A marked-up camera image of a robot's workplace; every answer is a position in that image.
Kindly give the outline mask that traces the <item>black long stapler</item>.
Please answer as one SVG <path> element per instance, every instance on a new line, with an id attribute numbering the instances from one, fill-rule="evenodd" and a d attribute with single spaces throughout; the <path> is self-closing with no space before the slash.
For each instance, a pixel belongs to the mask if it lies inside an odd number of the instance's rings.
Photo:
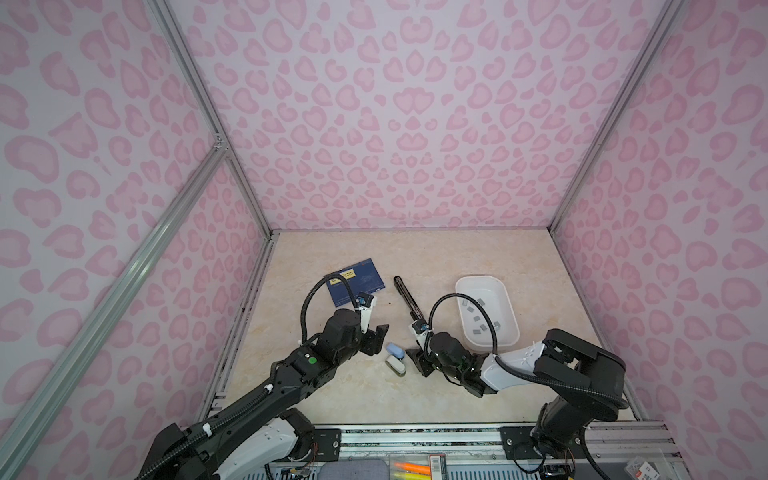
<path id="1" fill-rule="evenodd" d="M 400 276 L 395 276 L 393 278 L 393 283 L 394 283 L 394 286 L 395 286 L 397 292 L 402 297 L 402 299 L 405 301 L 405 303 L 406 303 L 406 305 L 407 305 L 407 307 L 409 309 L 409 313 L 410 313 L 410 316 L 411 316 L 412 320 L 413 321 L 418 320 L 418 319 L 426 320 L 424 315 L 423 315 L 423 313 L 422 313 L 422 311 L 421 311 L 421 309 L 420 309 L 420 307 L 416 303 L 414 297 L 412 296 L 412 294 L 410 293 L 410 291 L 406 287 L 403 279 Z"/>

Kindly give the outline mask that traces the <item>light blue mini stapler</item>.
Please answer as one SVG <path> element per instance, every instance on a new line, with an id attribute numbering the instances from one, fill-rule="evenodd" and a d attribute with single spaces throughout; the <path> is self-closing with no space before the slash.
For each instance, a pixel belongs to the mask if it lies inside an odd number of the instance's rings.
<path id="1" fill-rule="evenodd" d="M 394 343 L 388 343 L 386 346 L 386 351 L 393 357 L 402 360 L 405 357 L 405 350 L 394 344 Z"/>

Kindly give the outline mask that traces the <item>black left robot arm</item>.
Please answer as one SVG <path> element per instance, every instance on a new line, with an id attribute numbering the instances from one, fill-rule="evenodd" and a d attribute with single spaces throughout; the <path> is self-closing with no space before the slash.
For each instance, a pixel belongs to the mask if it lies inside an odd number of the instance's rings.
<path id="1" fill-rule="evenodd" d="M 351 302 L 339 308 L 316 334 L 307 313 L 315 294 L 336 280 Z M 374 295 L 355 292 L 339 273 L 324 276 L 309 291 L 299 314 L 301 340 L 272 363 L 266 379 L 240 399 L 185 429 L 171 424 L 154 438 L 138 474 L 141 479 L 224 479 L 255 462 L 312 455 L 303 441 L 313 425 L 296 405 L 329 383 L 339 367 L 358 353 L 381 352 L 388 325 L 370 326 Z"/>

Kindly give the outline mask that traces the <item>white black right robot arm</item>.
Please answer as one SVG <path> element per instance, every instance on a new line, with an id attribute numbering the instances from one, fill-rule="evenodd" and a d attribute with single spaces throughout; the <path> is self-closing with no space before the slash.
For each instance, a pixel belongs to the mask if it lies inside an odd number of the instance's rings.
<path id="1" fill-rule="evenodd" d="M 440 297 L 424 314 L 407 288 L 400 296 L 412 318 L 417 345 L 407 356 L 424 377 L 439 372 L 451 384 L 477 398 L 513 386 L 535 384 L 552 389 L 556 397 L 545 403 L 526 438 L 511 438 L 506 456 L 518 464 L 519 454 L 537 460 L 528 475 L 542 476 L 547 459 L 560 459 L 567 473 L 576 470 L 575 446 L 586 446 L 586 430 L 593 421 L 613 422 L 628 408 L 623 389 L 626 364 L 617 355 L 562 329 L 547 332 L 541 342 L 525 349 L 500 353 L 498 336 L 491 336 L 488 353 L 472 353 L 457 338 L 434 329 L 437 309 L 451 294 Z"/>

